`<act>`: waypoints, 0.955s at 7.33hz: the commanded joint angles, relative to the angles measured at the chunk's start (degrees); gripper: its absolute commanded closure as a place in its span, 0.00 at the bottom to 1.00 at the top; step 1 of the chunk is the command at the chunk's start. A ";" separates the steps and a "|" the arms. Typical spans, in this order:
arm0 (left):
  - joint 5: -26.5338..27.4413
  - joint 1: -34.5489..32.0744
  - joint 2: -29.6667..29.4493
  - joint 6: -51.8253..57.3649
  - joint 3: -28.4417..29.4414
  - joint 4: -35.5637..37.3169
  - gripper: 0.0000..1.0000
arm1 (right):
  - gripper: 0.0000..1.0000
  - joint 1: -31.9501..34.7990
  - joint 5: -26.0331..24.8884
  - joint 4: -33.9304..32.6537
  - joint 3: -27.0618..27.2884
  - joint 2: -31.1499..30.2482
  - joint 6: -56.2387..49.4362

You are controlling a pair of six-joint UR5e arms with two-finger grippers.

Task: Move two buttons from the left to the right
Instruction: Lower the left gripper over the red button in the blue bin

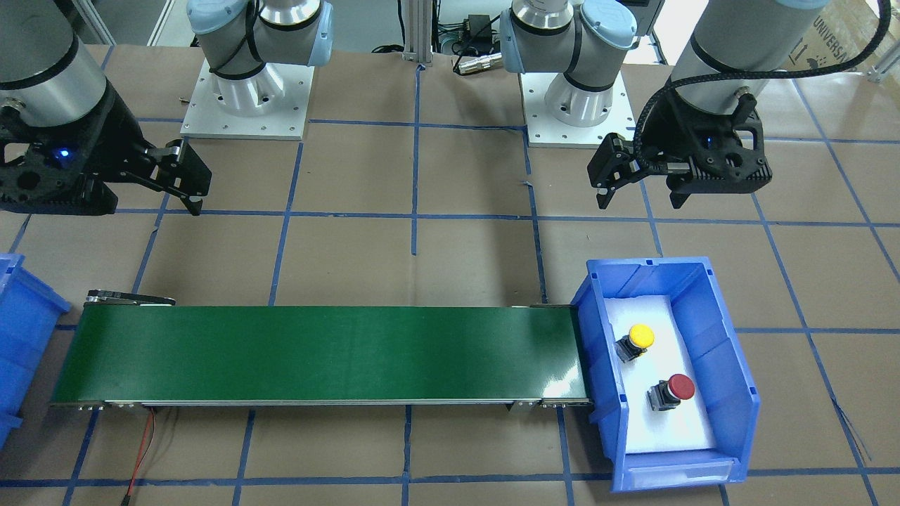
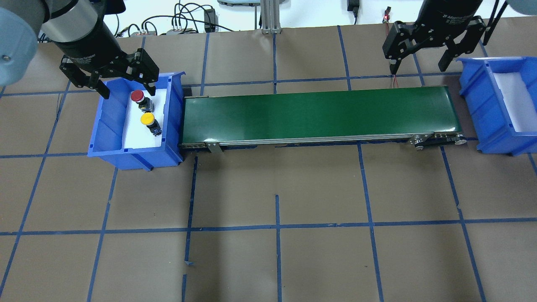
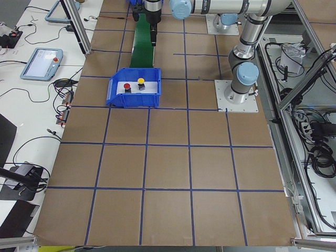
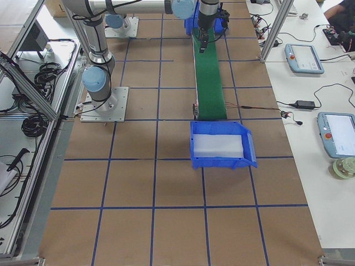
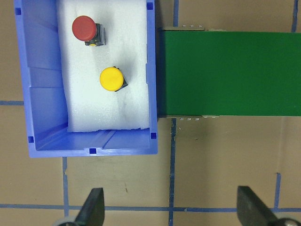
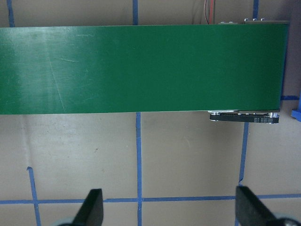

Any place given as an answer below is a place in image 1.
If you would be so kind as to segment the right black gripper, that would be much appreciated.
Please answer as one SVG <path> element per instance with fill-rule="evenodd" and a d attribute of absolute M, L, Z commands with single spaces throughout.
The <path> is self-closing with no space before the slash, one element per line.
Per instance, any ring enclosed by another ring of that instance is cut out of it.
<path fill-rule="evenodd" d="M 3 106 L 2 148 L 12 143 L 28 146 L 2 163 L 2 209 L 17 214 L 113 214 L 118 198 L 107 183 L 115 182 L 169 193 L 198 216 L 211 186 L 212 172 L 189 142 L 152 146 L 111 83 L 70 124 L 29 126 L 20 111 Z"/>

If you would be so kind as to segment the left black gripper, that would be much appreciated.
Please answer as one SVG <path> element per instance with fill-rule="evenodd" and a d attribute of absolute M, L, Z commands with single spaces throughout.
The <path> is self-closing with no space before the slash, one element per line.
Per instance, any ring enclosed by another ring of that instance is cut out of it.
<path fill-rule="evenodd" d="M 633 142 L 605 135 L 588 163 L 589 183 L 605 210 L 623 186 L 649 175 L 665 175 L 672 208 L 679 210 L 694 193 L 753 193 L 772 182 L 763 148 L 757 100 L 745 93 L 732 112 L 717 115 L 689 105 L 677 93 L 657 100 L 643 124 L 640 158 Z"/>

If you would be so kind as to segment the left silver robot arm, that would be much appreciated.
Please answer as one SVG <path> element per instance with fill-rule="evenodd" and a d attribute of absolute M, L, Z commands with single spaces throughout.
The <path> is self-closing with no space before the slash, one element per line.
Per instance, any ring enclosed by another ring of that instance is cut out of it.
<path fill-rule="evenodd" d="M 823 1 L 710 1 L 632 140 L 604 135 L 587 166 L 605 209 L 620 187 L 665 176 L 671 205 L 695 193 L 754 193 L 772 180 L 757 97 Z M 546 104 L 566 124 L 603 121 L 638 39 L 618 1 L 514 1 L 499 16 L 507 71 L 555 74 Z"/>

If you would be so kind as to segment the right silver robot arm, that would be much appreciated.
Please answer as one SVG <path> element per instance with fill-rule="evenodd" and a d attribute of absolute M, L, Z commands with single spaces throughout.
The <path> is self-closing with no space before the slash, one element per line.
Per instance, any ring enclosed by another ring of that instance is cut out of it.
<path fill-rule="evenodd" d="M 299 138 L 299 84 L 328 63 L 327 1 L 154 1 L 152 48 L 198 46 L 183 134 Z M 113 214 L 113 183 L 168 193 L 200 214 L 212 173 L 185 138 L 155 146 L 58 1 L 2 3 L 2 209 Z"/>

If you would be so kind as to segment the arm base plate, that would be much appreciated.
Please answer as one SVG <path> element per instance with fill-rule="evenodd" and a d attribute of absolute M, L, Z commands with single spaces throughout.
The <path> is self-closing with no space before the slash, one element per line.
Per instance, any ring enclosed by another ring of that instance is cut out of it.
<path fill-rule="evenodd" d="M 531 146 L 597 148 L 608 134 L 633 138 L 634 115 L 621 74 L 601 92 L 576 89 L 560 73 L 521 74 L 520 83 Z"/>
<path fill-rule="evenodd" d="M 181 134 L 191 138 L 301 141 L 314 67 L 269 63 L 256 76 L 228 80 L 203 62 Z"/>

